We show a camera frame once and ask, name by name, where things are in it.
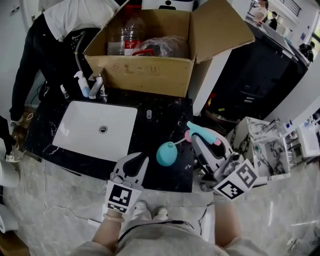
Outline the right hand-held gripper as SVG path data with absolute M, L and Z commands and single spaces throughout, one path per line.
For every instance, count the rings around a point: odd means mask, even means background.
M 250 191 L 258 176 L 248 159 L 233 152 L 227 139 L 216 131 L 210 131 L 216 141 L 209 143 L 199 134 L 191 136 L 191 145 L 199 162 L 206 166 L 217 181 L 213 191 L 229 201 Z

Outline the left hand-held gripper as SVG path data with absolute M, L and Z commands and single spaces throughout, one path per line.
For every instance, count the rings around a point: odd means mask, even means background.
M 128 154 L 116 163 L 106 185 L 104 206 L 108 210 L 126 214 L 131 209 L 143 191 L 148 164 L 149 157 L 143 152 Z

